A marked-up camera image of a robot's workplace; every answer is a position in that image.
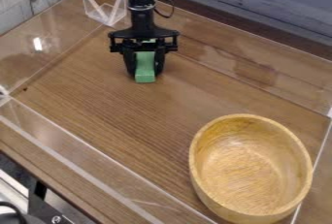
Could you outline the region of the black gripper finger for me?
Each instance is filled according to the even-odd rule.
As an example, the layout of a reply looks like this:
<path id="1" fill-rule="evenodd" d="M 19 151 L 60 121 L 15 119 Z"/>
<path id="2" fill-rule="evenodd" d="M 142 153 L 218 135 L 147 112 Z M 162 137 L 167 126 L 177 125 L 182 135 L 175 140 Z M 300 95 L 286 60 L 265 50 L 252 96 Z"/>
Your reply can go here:
<path id="1" fill-rule="evenodd" d="M 127 73 L 132 77 L 136 72 L 138 61 L 136 61 L 136 53 L 130 48 L 126 48 L 123 50 L 123 61 L 124 61 Z"/>
<path id="2" fill-rule="evenodd" d="M 159 48 L 155 50 L 154 54 L 154 73 L 158 76 L 163 71 L 165 65 L 165 48 Z"/>

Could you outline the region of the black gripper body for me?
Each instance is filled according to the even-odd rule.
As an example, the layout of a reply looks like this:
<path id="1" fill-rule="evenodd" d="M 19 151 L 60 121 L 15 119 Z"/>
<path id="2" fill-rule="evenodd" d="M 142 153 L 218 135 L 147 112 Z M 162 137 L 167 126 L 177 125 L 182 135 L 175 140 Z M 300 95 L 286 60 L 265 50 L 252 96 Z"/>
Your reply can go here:
<path id="1" fill-rule="evenodd" d="M 178 50 L 179 32 L 154 23 L 154 9 L 131 11 L 131 26 L 107 34 L 110 51 L 123 53 L 132 51 L 154 51 L 165 48 L 165 52 Z"/>

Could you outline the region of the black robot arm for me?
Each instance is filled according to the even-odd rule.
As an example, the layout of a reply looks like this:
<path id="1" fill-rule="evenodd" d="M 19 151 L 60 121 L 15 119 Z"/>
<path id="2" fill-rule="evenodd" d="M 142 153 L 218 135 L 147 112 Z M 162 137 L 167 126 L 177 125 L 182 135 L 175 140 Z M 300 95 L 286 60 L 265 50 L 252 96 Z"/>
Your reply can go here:
<path id="1" fill-rule="evenodd" d="M 154 82 L 163 71 L 166 54 L 178 50 L 177 30 L 154 23 L 155 0 L 128 0 L 131 26 L 108 33 L 110 51 L 123 56 L 128 75 L 136 82 Z"/>

